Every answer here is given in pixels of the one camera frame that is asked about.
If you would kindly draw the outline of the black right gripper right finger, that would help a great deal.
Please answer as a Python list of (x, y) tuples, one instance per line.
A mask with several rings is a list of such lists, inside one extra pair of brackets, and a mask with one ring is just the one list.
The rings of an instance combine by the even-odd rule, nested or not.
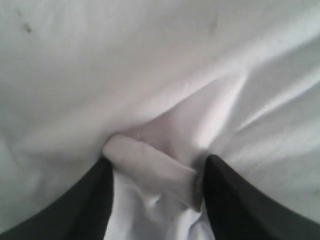
[(318, 240), (320, 225), (274, 201), (219, 156), (205, 160), (203, 197), (217, 240)]

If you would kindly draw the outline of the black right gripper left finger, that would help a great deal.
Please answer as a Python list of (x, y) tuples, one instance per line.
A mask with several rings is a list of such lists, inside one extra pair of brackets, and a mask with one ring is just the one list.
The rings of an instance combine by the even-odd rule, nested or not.
[(64, 195), (0, 235), (2, 240), (102, 240), (113, 207), (111, 163), (99, 159)]

